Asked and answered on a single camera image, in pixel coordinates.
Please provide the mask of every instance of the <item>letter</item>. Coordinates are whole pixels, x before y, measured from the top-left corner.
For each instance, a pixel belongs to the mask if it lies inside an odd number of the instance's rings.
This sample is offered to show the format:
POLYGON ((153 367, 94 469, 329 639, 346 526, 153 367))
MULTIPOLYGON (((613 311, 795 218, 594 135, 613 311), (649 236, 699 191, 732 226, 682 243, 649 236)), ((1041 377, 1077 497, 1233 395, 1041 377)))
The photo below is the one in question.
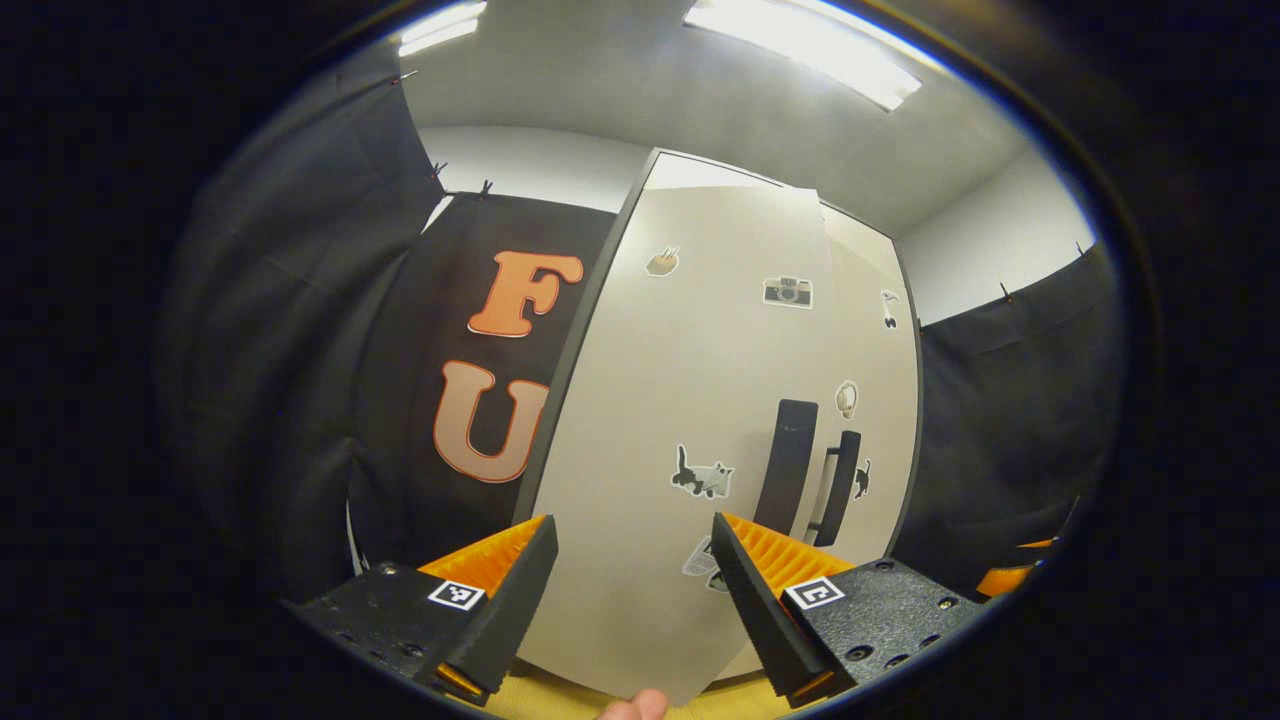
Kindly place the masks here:
POLYGON ((436 452, 454 470, 486 483, 506 483, 518 478, 529 464, 534 430, 547 402, 547 387, 527 380, 513 380, 507 386, 516 407, 502 452, 481 455, 471 447, 471 420, 480 407, 480 396, 493 386, 493 373, 484 368, 458 360, 445 363, 444 393, 435 411, 431 434, 436 452))
POLYGON ((489 288, 484 309, 471 315, 467 329, 499 337, 525 337, 534 324, 525 319, 525 301, 534 301, 534 313, 545 315, 556 305, 559 278, 543 275, 534 282, 534 273, 550 270, 576 283, 582 279, 582 261, 566 255, 532 255, 504 250, 493 256, 498 275, 489 288))

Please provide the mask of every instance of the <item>black door handle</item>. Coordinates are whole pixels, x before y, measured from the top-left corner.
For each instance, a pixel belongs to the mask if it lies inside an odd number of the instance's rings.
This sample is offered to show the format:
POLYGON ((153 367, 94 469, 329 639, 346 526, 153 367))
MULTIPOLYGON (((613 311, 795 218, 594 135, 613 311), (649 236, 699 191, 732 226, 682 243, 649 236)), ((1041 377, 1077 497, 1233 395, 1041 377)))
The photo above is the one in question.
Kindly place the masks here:
POLYGON ((809 523, 809 529, 818 530, 814 547, 827 547, 836 542, 840 524, 845 520, 849 507, 849 495, 854 489, 854 471, 858 470, 858 451, 863 436, 852 430, 840 433, 840 447, 827 448, 827 455, 836 455, 836 474, 831 478, 831 495, 827 496, 827 509, 822 511, 822 523, 809 523))
POLYGON ((778 419, 773 425, 773 447, 764 470, 764 486, 755 505, 758 525, 791 534, 791 524, 800 510, 800 493, 809 474, 809 454, 818 428, 818 404, 800 400, 778 401, 778 419))

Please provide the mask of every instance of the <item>human hand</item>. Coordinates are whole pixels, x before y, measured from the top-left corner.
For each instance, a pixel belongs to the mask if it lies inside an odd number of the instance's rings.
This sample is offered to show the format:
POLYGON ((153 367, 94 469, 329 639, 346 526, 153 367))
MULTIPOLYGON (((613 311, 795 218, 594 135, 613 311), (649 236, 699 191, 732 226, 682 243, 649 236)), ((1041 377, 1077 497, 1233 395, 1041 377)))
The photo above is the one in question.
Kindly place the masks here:
POLYGON ((643 689, 631 700, 609 703, 595 720, 662 720, 667 714, 667 696, 660 691, 643 689))

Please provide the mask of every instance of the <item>white wall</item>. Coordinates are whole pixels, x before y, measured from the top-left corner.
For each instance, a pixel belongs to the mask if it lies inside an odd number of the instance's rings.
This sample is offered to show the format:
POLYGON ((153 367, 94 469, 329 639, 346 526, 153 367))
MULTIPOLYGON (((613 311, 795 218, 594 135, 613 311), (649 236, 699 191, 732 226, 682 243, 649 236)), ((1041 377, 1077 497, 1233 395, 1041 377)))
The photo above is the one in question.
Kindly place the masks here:
POLYGON ((419 128, 445 190, 515 195, 617 213, 649 147, 590 135, 538 128, 419 128))
POLYGON ((1088 250, 1093 231, 1034 150, 897 240, 922 324, 1043 279, 1088 250))

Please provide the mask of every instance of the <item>black fabric backdrop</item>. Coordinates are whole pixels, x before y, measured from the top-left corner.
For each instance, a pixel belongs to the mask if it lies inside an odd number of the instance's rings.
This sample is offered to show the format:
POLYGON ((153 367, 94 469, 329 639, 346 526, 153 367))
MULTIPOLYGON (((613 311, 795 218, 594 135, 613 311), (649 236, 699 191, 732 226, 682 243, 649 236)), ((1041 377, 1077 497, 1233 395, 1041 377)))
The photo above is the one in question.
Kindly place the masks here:
POLYGON ((1124 374, 1119 287, 1101 243, 1050 277, 925 325, 924 428, 892 553, 975 588, 1021 543, 1053 537, 1101 477, 1124 374))
POLYGON ((197 197, 172 266, 157 398, 188 483, 265 589, 351 574, 351 378, 443 188, 380 44, 320 73, 197 197))
POLYGON ((387 296, 360 368, 358 425, 366 446, 351 479, 351 521, 370 564, 428 562, 511 527, 521 478, 476 480, 435 448, 440 370, 462 360, 494 374, 494 387, 480 396, 471 443, 497 455, 515 405, 507 384, 550 386, 613 219, 613 213, 573 205, 458 193, 426 229, 387 296), (520 338, 467 329, 497 277, 494 255, 504 250, 582 261, 582 279, 562 279, 549 313, 525 307, 532 331, 520 338))

